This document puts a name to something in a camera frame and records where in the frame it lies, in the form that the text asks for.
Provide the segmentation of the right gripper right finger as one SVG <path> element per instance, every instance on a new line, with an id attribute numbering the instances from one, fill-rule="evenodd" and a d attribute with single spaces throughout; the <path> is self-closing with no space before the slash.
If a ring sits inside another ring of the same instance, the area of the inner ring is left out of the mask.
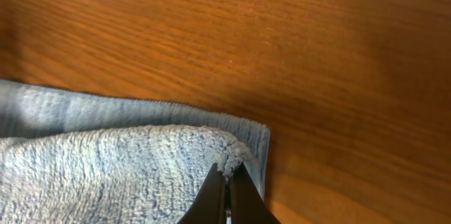
<path id="1" fill-rule="evenodd" d="M 243 163 L 230 177 L 229 184 L 232 224 L 280 224 L 266 208 Z"/>

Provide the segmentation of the blue microfiber cloth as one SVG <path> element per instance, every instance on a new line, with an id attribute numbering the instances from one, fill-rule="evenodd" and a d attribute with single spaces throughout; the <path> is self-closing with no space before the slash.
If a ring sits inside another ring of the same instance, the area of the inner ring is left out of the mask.
<path id="1" fill-rule="evenodd" d="M 2 80 L 1 222 L 178 223 L 241 169 L 261 204 L 269 140 L 225 113 Z"/>

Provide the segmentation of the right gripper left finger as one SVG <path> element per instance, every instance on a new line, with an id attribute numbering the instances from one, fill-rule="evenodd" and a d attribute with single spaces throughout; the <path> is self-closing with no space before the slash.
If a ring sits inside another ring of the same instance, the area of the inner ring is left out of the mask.
<path id="1" fill-rule="evenodd" d="M 179 224 L 226 224 L 226 178 L 214 163 Z"/>

